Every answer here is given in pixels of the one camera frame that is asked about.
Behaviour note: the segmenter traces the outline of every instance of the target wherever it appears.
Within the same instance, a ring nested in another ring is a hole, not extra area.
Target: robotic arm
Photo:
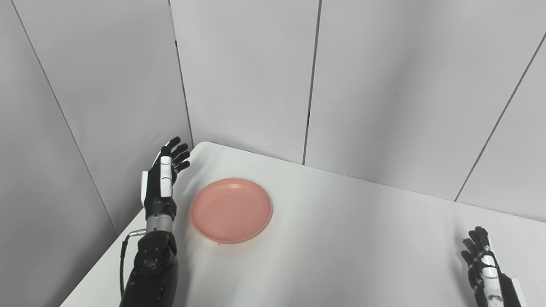
[[[468,250],[461,255],[468,264],[468,281],[478,307],[526,307],[513,280],[501,271],[489,243],[487,231],[477,226],[462,242]]]
[[[138,242],[127,288],[120,307],[170,307],[178,283],[178,261],[173,221],[176,203],[173,184],[178,172],[189,167],[187,144],[175,137],[161,148],[152,168],[143,172],[141,200],[146,211],[146,234]],[[122,254],[127,243],[122,247]]]

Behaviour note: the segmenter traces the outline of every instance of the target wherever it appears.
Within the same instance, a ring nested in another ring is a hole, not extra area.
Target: gray wall
[[[160,145],[191,137],[167,1],[15,5],[0,0],[1,305],[53,307],[141,208]]]

